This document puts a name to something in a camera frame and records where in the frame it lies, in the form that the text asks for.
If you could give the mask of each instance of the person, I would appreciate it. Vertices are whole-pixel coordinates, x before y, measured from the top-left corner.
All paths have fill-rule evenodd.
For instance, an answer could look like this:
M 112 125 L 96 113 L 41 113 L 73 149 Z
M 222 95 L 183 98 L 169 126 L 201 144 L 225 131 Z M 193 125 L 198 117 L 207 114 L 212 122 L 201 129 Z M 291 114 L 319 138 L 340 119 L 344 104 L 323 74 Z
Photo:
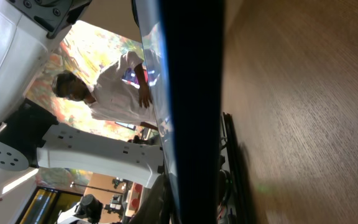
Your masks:
M 52 91 L 57 97 L 73 101 L 84 101 L 98 120 L 116 121 L 156 128 L 154 109 L 149 86 L 142 67 L 143 60 L 129 51 L 115 63 L 104 67 L 97 81 L 87 86 L 71 71 L 56 75 Z M 139 89 L 122 81 L 125 74 L 134 72 Z

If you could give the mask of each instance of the wooden surface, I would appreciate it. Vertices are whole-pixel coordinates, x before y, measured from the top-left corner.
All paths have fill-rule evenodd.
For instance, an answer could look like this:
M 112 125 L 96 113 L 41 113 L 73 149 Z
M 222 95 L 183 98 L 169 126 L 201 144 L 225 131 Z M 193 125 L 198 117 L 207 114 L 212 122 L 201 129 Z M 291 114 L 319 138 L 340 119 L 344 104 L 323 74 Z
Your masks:
M 99 187 L 102 189 L 123 192 L 121 190 L 123 183 L 118 185 L 117 189 L 114 189 L 114 184 L 112 184 L 113 179 L 115 179 L 115 177 L 110 177 L 107 175 L 93 173 L 88 185 L 92 186 L 92 187 Z M 114 193 L 111 193 L 111 192 L 105 192 L 102 190 L 96 190 L 96 189 L 90 189 L 90 188 L 87 188 L 85 190 L 84 195 L 87 195 L 87 194 L 93 194 L 93 196 L 95 196 L 96 199 L 98 199 L 101 203 L 103 203 L 103 208 L 105 205 L 110 204 L 110 200 L 111 200 L 112 196 L 114 195 Z M 107 210 L 102 211 L 100 223 L 113 223 L 113 222 L 119 222 L 119 220 L 120 219 L 118 217 L 118 214 L 116 214 L 116 213 L 108 214 Z
M 358 223 L 358 1 L 244 0 L 225 44 L 259 223 Z

